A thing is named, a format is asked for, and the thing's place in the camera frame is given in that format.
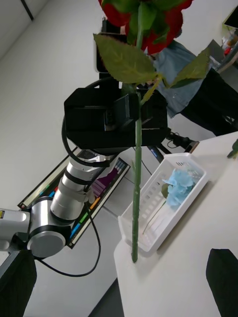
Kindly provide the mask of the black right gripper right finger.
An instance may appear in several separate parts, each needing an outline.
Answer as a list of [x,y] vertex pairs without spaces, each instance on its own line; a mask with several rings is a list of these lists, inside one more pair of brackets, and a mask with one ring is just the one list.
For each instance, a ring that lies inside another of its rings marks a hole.
[[238,316],[238,260],[229,249],[211,249],[206,279],[222,317]]

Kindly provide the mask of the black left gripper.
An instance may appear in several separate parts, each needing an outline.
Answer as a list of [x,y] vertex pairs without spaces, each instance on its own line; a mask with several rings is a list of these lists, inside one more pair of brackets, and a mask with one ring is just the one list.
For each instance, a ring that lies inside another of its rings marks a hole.
[[137,94],[119,88],[78,88],[64,102],[68,138],[79,148],[102,155],[135,146],[135,123],[142,120],[142,145],[157,146],[167,136],[166,101],[154,92],[143,106]]

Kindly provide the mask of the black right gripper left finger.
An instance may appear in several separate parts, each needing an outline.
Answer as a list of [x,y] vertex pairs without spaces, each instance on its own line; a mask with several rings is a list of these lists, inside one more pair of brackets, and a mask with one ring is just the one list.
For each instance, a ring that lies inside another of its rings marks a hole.
[[22,317],[37,280],[32,252],[11,253],[0,266],[0,316]]

